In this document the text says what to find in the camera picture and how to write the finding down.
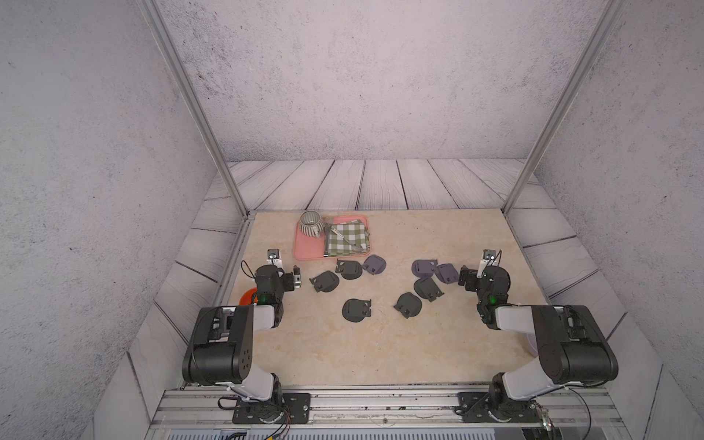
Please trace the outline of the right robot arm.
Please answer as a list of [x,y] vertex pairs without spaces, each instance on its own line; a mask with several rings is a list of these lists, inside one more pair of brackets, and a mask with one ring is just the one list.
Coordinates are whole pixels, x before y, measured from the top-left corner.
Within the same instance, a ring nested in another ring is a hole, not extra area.
[[476,293],[489,329],[525,335],[536,353],[521,368],[492,378],[485,408],[498,420],[511,420],[535,398],[566,386],[601,386],[617,378],[617,357],[588,307],[510,304],[511,278],[498,266],[464,267],[458,284]]

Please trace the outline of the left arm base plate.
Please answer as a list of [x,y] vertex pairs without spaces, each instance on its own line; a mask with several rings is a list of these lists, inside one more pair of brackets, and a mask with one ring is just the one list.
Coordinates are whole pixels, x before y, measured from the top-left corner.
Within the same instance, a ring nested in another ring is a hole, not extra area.
[[269,401],[237,400],[233,409],[234,425],[306,425],[311,410],[311,394],[286,392]]

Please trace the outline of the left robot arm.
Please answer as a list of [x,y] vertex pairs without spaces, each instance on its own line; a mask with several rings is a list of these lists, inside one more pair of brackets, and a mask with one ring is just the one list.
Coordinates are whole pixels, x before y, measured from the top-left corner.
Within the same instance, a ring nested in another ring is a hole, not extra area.
[[187,383],[229,388],[245,402],[280,404],[281,382],[254,360],[254,335],[276,328],[284,314],[283,297],[299,288],[301,270],[275,264],[254,273],[250,303],[200,310],[181,365]]

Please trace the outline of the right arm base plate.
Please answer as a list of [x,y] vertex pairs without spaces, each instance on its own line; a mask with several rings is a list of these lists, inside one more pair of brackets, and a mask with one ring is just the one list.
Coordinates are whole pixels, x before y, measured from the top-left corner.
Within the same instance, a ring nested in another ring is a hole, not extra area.
[[494,398],[489,392],[460,392],[454,412],[463,423],[538,424],[542,416],[534,401]]

